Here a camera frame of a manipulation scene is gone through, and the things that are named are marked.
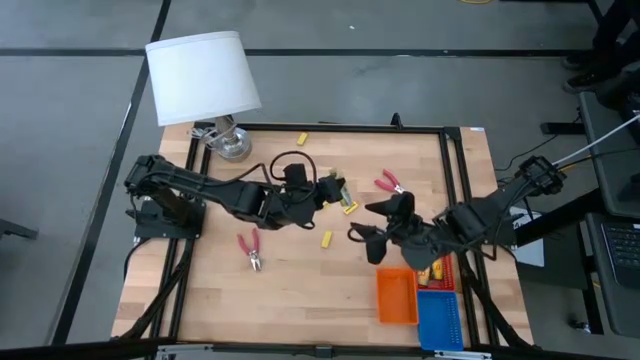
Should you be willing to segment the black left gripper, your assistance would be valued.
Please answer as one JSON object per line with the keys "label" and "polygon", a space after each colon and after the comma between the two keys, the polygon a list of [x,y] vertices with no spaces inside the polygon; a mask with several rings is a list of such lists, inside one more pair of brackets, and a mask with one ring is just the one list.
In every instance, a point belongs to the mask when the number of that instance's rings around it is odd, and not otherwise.
{"label": "black left gripper", "polygon": [[323,208],[322,202],[339,203],[343,200],[343,179],[325,176],[314,183],[284,185],[279,196],[287,219],[297,226],[314,226],[315,213]]}

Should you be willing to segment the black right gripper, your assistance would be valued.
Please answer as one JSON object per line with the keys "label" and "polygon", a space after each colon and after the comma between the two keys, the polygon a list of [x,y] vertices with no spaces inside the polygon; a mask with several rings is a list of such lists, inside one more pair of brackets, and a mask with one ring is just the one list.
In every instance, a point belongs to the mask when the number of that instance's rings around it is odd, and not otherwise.
{"label": "black right gripper", "polygon": [[[370,203],[365,209],[382,216],[410,217],[415,212],[415,196],[411,192],[392,195],[388,200]],[[406,263],[416,271],[423,271],[445,255],[440,229],[421,223],[398,231],[397,238],[389,228],[351,223],[348,238],[365,245],[367,261],[379,265],[387,254],[387,243],[400,246]]]}

